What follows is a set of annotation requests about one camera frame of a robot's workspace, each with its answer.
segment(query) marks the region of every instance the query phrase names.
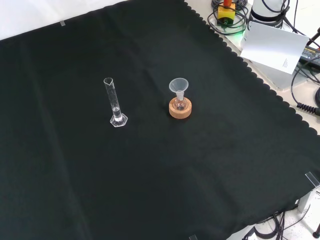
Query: plastic funnel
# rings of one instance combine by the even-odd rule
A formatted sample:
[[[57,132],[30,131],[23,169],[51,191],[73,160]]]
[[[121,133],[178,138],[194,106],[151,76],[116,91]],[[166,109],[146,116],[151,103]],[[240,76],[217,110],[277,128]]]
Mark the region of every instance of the plastic funnel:
[[[184,78],[176,78],[169,83],[169,89],[176,93],[176,98],[180,101],[184,99],[185,90],[188,87],[189,82]]]

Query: round wooden base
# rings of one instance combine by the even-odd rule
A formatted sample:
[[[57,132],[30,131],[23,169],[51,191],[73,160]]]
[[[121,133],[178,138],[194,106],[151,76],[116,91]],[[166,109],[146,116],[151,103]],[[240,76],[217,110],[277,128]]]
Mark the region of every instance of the round wooden base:
[[[176,100],[176,97],[172,99],[169,103],[169,113],[175,119],[185,119],[189,117],[191,114],[192,103],[188,98],[185,97],[184,99],[187,101],[188,107],[183,111],[174,109],[174,101]]]

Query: black tablecloth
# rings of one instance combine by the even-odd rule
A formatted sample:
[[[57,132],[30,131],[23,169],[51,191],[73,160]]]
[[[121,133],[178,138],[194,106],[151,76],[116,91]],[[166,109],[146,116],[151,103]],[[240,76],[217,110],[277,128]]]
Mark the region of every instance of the black tablecloth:
[[[225,240],[312,189],[316,131],[183,1],[65,23],[0,42],[2,240]],[[168,113],[178,77],[185,120]]]

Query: orange cap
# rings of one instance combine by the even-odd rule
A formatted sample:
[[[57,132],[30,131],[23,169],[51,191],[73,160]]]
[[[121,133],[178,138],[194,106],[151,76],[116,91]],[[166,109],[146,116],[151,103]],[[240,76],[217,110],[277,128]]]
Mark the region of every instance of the orange cap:
[[[230,7],[232,4],[232,0],[224,0],[223,1],[223,5],[226,6],[226,7]]]

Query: yellow device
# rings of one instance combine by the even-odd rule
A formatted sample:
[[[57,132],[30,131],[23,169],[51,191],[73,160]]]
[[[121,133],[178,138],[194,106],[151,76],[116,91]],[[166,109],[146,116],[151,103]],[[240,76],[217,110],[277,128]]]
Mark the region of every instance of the yellow device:
[[[218,16],[220,22],[219,24],[231,25],[234,23],[235,16],[236,16],[236,4],[232,3],[230,6],[226,6],[228,8],[224,8],[222,5],[218,7]]]

